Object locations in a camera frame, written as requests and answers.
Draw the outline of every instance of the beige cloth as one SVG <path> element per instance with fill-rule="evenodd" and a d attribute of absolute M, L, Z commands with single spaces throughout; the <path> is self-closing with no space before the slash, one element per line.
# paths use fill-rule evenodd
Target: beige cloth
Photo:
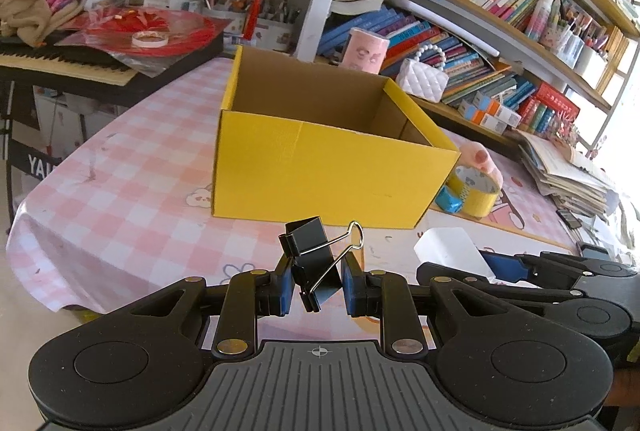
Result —
<path fill-rule="evenodd" d="M 39 46 L 44 38 L 83 10 L 86 0 L 75 0 L 51 13 L 46 0 L 0 0 L 0 34 L 18 37 L 30 46 Z"/>

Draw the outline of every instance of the pink figurine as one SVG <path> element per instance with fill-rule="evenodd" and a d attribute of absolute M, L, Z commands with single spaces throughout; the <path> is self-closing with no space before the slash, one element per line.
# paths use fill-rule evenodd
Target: pink figurine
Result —
<path fill-rule="evenodd" d="M 502 189 L 502 173 L 495 166 L 489 151 L 481 143 L 465 142 L 458 149 L 460 151 L 458 166 L 473 167 L 481 170 L 486 175 L 491 176 L 494 182 L 498 184 L 498 189 Z"/>

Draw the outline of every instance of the binder clip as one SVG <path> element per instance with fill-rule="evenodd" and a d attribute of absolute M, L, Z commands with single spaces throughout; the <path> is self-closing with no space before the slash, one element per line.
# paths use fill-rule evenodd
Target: binder clip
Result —
<path fill-rule="evenodd" d="M 300 286 L 300 297 L 307 312 L 319 312 L 320 306 L 342 288 L 336 265 L 350 251 L 362 249 L 364 233 L 357 221 L 351 221 L 347 232 L 327 240 L 319 217 L 292 221 L 285 225 L 286 233 L 280 234 L 280 245 L 287 257 L 293 259 L 293 280 Z M 360 241 L 348 245 L 334 258 L 330 246 L 351 236 L 353 229 L 360 233 Z"/>

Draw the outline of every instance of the white ornament bag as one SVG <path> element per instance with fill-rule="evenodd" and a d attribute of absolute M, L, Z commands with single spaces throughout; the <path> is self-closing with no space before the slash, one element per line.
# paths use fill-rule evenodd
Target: white ornament bag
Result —
<path fill-rule="evenodd" d="M 435 50 L 440 55 L 440 62 L 435 67 L 420 62 L 420 57 L 427 50 Z M 449 75 L 442 71 L 447 56 L 439 46 L 422 46 L 413 59 L 405 59 L 400 66 L 396 82 L 406 93 L 420 96 L 431 102 L 439 102 L 449 82 Z"/>

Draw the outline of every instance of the open box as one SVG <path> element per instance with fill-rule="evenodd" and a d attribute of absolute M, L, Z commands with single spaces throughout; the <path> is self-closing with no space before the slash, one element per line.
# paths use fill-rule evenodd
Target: open box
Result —
<path fill-rule="evenodd" d="M 458 156 L 390 78 L 243 46 L 220 111 L 212 213 L 410 229 Z"/>

